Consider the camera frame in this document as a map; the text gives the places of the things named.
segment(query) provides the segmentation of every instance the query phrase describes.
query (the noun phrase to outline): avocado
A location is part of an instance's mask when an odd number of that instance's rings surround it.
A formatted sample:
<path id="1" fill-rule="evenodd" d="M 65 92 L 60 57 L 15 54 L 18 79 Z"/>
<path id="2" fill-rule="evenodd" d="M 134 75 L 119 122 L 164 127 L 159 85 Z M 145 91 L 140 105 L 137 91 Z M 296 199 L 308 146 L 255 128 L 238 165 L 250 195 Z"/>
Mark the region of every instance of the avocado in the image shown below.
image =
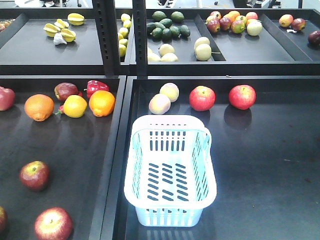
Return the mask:
<path id="1" fill-rule="evenodd" d="M 146 24 L 146 33 L 151 34 L 152 31 L 156 28 L 156 24 L 154 22 L 149 22 Z"/>
<path id="2" fill-rule="evenodd" d="M 172 20 L 169 18 L 164 18 L 159 23 L 163 24 L 168 29 L 172 25 Z"/>
<path id="3" fill-rule="evenodd" d="M 169 28 L 165 28 L 163 31 L 162 31 L 162 40 L 164 41 L 168 41 L 172 38 L 172 33 L 170 31 Z"/>
<path id="4" fill-rule="evenodd" d="M 152 14 L 152 19 L 160 22 L 162 19 L 165 19 L 167 17 L 167 15 L 163 12 L 163 11 L 155 11 Z"/>
<path id="5" fill-rule="evenodd" d="M 185 38 L 189 37 L 190 34 L 191 34 L 190 33 L 190 29 L 189 29 L 189 27 L 187 25 L 181 25 L 180 26 L 180 33 L 181 33 L 181 36 L 185 37 Z"/>
<path id="6" fill-rule="evenodd" d="M 152 37 L 154 37 L 155 39 L 161 39 L 162 37 L 162 29 L 160 27 L 156 27 L 155 29 L 153 29 L 151 35 Z"/>
<path id="7" fill-rule="evenodd" d="M 174 11 L 172 14 L 171 14 L 171 19 L 173 22 L 175 23 L 182 23 L 182 21 L 185 19 L 185 16 L 182 12 L 180 11 Z"/>
<path id="8" fill-rule="evenodd" d="M 173 38 L 177 38 L 180 35 L 180 29 L 177 26 L 171 26 L 170 28 L 171 34 Z"/>
<path id="9" fill-rule="evenodd" d="M 160 23 L 160 22 L 157 22 L 157 21 L 156 21 L 154 24 L 155 24 L 155 27 L 156 27 L 156 28 L 161 28 L 162 30 L 166 28 L 166 26 L 163 25 L 163 24 Z"/>

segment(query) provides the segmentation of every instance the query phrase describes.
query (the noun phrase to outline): garlic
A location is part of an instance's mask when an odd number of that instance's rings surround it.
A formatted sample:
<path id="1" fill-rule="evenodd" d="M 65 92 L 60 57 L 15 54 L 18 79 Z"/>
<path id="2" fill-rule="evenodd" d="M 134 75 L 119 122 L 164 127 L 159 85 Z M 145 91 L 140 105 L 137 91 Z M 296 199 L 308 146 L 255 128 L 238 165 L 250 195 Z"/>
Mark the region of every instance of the garlic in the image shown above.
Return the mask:
<path id="1" fill-rule="evenodd" d="M 64 40 L 64 38 L 62 37 L 62 35 L 61 35 L 60 32 L 57 32 L 57 33 L 54 35 L 53 43 L 54 43 L 55 45 L 67 44 L 67 42 Z"/>

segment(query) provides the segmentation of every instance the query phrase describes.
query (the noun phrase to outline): white plastic basket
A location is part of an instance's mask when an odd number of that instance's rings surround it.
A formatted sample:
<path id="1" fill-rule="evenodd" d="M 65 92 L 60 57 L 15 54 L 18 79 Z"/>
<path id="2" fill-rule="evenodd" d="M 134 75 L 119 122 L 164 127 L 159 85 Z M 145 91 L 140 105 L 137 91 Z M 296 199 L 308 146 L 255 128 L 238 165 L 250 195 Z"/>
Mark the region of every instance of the white plastic basket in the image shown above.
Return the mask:
<path id="1" fill-rule="evenodd" d="M 211 134 L 190 115 L 145 115 L 132 126 L 124 195 L 144 226 L 192 227 L 216 198 Z"/>

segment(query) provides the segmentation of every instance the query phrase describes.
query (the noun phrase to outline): red apple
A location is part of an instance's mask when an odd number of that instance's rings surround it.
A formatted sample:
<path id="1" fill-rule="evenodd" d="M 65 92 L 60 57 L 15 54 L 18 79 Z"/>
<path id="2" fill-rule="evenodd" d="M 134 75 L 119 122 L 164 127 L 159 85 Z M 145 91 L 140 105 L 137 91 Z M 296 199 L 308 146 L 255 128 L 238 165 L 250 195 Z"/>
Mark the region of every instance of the red apple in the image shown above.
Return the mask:
<path id="1" fill-rule="evenodd" d="M 215 92 L 207 86 L 197 86 L 189 95 L 191 107 L 198 112 L 209 110 L 214 106 L 215 101 Z"/>
<path id="2" fill-rule="evenodd" d="M 221 13 L 219 11 L 212 11 L 210 16 L 215 16 L 219 20 L 221 18 Z"/>
<path id="3" fill-rule="evenodd" d="M 320 30 L 313 31 L 308 36 L 308 42 L 312 45 L 320 44 Z"/>
<path id="4" fill-rule="evenodd" d="M 306 20 L 303 18 L 296 18 L 291 23 L 291 28 L 297 32 L 302 31 L 306 27 Z"/>
<path id="5" fill-rule="evenodd" d="M 246 20 L 249 19 L 258 19 L 258 14 L 254 11 L 250 11 L 245 15 Z"/>
<path id="6" fill-rule="evenodd" d="M 224 17 L 220 18 L 219 23 L 220 23 L 221 30 L 227 31 L 228 29 L 230 29 L 232 21 L 229 17 L 224 16 Z"/>
<path id="7" fill-rule="evenodd" d="M 58 206 L 40 213 L 34 222 L 38 240 L 67 240 L 73 231 L 73 222 L 68 212 Z"/>
<path id="8" fill-rule="evenodd" d="M 0 206 L 0 233 L 5 230 L 7 226 L 8 215 L 6 210 Z"/>
<path id="9" fill-rule="evenodd" d="M 73 83 L 62 82 L 54 87 L 54 94 L 58 100 L 64 102 L 70 95 L 78 95 L 79 90 Z"/>
<path id="10" fill-rule="evenodd" d="M 43 161 L 32 161 L 21 168 L 19 178 L 27 188 L 39 192 L 47 186 L 49 175 L 47 164 Z"/>
<path id="11" fill-rule="evenodd" d="M 11 108 L 15 98 L 16 94 L 12 89 L 0 86 L 0 111 L 6 111 Z"/>
<path id="12" fill-rule="evenodd" d="M 206 25 L 206 27 L 208 28 L 209 32 L 212 34 L 219 32 L 220 31 L 219 20 L 213 19 L 213 20 L 209 21 L 208 24 Z"/>
<path id="13" fill-rule="evenodd" d="M 250 85 L 237 85 L 229 92 L 229 101 L 237 109 L 246 110 L 256 101 L 256 91 Z"/>

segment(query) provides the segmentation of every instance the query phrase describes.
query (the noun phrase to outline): bell pepper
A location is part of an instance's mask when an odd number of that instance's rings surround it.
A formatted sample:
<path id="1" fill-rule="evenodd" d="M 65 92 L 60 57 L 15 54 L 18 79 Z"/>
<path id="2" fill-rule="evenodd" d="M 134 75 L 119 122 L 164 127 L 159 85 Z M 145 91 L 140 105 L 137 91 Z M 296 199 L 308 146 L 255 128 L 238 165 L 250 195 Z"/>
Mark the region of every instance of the bell pepper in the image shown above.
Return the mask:
<path id="1" fill-rule="evenodd" d="M 110 88 L 104 82 L 97 81 L 97 80 L 90 80 L 90 81 L 88 81 L 85 90 L 86 90 L 87 97 L 90 98 L 92 96 L 92 94 L 94 94 L 94 92 L 96 92 L 98 90 L 104 90 L 104 91 L 109 92 Z"/>

